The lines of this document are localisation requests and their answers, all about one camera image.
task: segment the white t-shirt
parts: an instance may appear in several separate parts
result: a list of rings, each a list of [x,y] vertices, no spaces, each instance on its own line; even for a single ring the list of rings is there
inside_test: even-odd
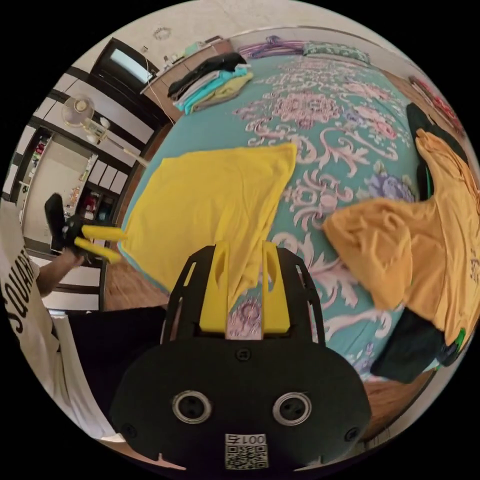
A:
[[[10,325],[36,377],[61,410],[86,434],[115,434],[95,402],[66,316],[51,317],[25,248],[14,203],[0,201],[0,290]]]

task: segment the human arm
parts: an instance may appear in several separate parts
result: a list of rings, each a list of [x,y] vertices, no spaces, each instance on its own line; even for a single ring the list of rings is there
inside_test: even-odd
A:
[[[61,255],[54,258],[50,263],[40,267],[36,278],[36,285],[42,297],[46,297],[62,281],[70,270],[84,262],[81,255],[76,255],[70,249],[66,249]]]

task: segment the wooden dresser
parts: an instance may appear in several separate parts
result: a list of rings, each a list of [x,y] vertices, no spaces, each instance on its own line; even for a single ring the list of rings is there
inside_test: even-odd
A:
[[[188,72],[195,70],[206,59],[232,51],[232,45],[229,40],[218,40],[211,43],[175,63],[171,68],[152,80],[150,86],[147,85],[141,93],[159,105],[160,108],[176,122],[184,113],[178,110],[167,97],[169,86],[173,82],[181,80]]]

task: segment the orange t-shirt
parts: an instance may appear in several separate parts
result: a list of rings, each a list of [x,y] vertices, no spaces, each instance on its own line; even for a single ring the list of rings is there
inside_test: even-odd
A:
[[[415,139],[435,186],[427,201],[375,198],[334,212],[323,230],[375,307],[404,303],[466,342],[480,317],[480,192],[445,141],[422,129]]]

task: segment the floral bedspread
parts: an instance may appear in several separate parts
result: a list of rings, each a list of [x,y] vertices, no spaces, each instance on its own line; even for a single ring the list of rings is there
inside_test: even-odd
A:
[[[410,101],[367,65],[302,56],[250,63],[254,78],[237,98],[175,125],[143,175],[124,222],[162,158],[295,143],[296,168],[268,240],[303,258],[320,295],[327,346],[364,381],[381,380],[370,374],[370,366],[403,308],[376,310],[320,227],[336,208],[367,198],[416,200],[418,160],[406,117]],[[238,299],[229,316],[230,338],[260,338],[261,289],[260,275],[258,286]]]

